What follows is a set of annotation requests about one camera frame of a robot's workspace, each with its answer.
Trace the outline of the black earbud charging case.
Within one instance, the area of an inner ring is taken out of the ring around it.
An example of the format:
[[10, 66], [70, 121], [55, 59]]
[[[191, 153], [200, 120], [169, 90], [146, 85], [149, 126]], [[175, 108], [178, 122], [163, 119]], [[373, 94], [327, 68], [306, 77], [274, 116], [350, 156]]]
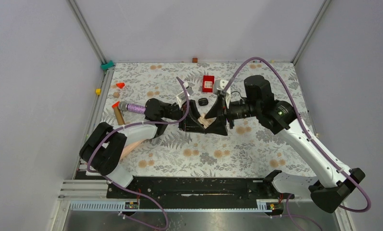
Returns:
[[198, 104], [199, 104], [200, 106], [206, 106], [206, 105], [208, 105], [208, 99], [207, 99], [207, 98], [200, 98], [200, 99], [198, 100]]

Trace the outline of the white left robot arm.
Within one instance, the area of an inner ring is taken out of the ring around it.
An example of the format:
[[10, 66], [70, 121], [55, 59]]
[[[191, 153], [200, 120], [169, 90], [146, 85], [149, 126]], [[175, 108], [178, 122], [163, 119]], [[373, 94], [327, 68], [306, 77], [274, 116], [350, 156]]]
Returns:
[[187, 100], [183, 105], [169, 104], [152, 98], [145, 105], [142, 122], [118, 127], [101, 122], [80, 149], [79, 156], [89, 169], [118, 185], [118, 191], [130, 198], [135, 195], [137, 186], [132, 182], [132, 174], [119, 163], [124, 148], [159, 137], [168, 125], [185, 122], [192, 109], [190, 103]]

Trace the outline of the beige earbud charging case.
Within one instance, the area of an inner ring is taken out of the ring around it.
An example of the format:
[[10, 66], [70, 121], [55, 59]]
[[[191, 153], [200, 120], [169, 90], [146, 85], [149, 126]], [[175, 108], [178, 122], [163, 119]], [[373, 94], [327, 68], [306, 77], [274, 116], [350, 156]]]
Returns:
[[198, 118], [198, 122], [204, 127], [204, 129], [208, 128], [214, 121], [214, 118], [206, 119], [205, 114], [201, 115]]

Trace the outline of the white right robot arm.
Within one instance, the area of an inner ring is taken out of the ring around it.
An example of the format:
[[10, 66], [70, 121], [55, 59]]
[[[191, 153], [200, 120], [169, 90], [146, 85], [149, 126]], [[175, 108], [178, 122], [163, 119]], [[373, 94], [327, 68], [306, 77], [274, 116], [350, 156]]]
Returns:
[[217, 100], [206, 118], [224, 118], [234, 126], [234, 120], [256, 117], [258, 122], [290, 145], [308, 164], [315, 177], [290, 175], [274, 170], [264, 179], [264, 194], [276, 198], [281, 193], [310, 198], [327, 213], [333, 213], [355, 189], [355, 183], [365, 178], [360, 168], [351, 169], [336, 158], [300, 119], [293, 106], [274, 98], [271, 85], [261, 75], [244, 80], [246, 97], [231, 101], [228, 82], [216, 80], [213, 92]]

